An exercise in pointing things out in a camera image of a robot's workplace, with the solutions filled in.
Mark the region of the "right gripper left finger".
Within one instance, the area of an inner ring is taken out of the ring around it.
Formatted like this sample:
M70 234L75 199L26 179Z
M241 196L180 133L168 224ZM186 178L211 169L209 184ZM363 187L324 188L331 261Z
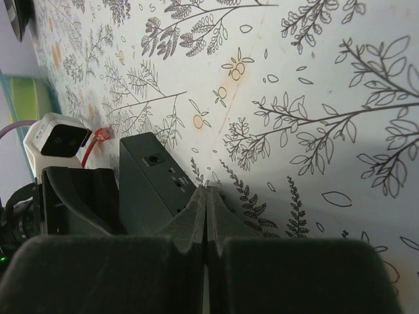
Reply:
M1 280L2 313L201 313L206 189L149 236L44 235Z

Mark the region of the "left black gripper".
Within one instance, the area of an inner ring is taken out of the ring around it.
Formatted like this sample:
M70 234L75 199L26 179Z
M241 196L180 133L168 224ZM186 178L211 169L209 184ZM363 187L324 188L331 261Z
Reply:
M47 167L39 186L29 183L1 204L1 261L41 234L122 235L118 203L112 169Z

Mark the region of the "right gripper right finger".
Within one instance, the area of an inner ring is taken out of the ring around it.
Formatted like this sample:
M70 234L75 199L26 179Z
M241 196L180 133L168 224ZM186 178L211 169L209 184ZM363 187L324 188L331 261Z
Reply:
M206 190L212 313L400 313L386 269L358 240L261 238Z

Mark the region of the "black network switch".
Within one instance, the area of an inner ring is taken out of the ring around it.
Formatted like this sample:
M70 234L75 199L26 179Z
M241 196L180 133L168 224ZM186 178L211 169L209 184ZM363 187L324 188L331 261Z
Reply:
M195 190L153 133L120 140L119 219L127 234L159 231L182 212Z

